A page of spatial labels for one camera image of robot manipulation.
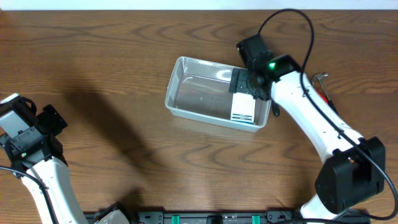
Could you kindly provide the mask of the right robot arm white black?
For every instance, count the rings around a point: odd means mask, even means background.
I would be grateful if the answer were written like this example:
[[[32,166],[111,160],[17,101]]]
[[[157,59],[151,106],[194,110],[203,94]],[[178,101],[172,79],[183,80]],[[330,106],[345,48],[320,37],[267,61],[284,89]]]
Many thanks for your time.
[[[289,55],[260,54],[244,61],[254,96],[272,99],[288,112],[317,150],[323,167],[316,194],[300,214],[334,220],[351,207],[381,193],[385,184],[385,147],[365,139],[319,96],[301,66]]]

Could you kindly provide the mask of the white blue cardboard box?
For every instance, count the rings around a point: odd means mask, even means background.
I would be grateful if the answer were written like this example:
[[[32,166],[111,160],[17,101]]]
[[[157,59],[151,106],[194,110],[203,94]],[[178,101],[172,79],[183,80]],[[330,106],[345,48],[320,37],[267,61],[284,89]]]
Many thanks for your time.
[[[231,105],[230,120],[254,124],[256,101],[245,93],[234,93]]]

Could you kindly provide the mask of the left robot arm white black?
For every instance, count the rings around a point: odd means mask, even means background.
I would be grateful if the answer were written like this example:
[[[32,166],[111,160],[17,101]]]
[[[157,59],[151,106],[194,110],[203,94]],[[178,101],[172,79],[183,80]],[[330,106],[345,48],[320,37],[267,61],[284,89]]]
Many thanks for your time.
[[[63,146],[56,138],[67,123],[52,105],[41,113],[25,98],[1,102],[1,147],[34,199],[43,223],[131,223],[119,204],[95,215],[81,209],[70,181]]]

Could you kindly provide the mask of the small hammer black handle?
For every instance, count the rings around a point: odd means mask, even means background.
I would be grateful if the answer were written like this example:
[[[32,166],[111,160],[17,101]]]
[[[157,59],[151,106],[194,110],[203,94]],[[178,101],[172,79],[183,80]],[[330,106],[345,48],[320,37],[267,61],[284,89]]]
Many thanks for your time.
[[[318,82],[320,85],[320,88],[323,90],[323,94],[326,96],[327,100],[329,101],[329,107],[336,113],[338,114],[331,98],[329,97],[329,94],[326,90],[326,86],[323,82],[324,79],[326,79],[328,77],[328,73],[327,72],[323,72],[323,73],[316,73],[314,74],[314,76],[311,78],[311,83],[313,86],[315,86],[315,83]]]

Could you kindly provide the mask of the clear plastic container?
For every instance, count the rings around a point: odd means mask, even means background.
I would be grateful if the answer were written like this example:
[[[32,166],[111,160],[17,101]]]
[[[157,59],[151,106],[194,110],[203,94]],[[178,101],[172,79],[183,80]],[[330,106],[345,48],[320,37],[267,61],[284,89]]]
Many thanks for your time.
[[[256,100],[254,124],[230,120],[235,66],[179,57],[172,71],[165,106],[174,116],[242,131],[257,132],[268,120],[270,101]]]

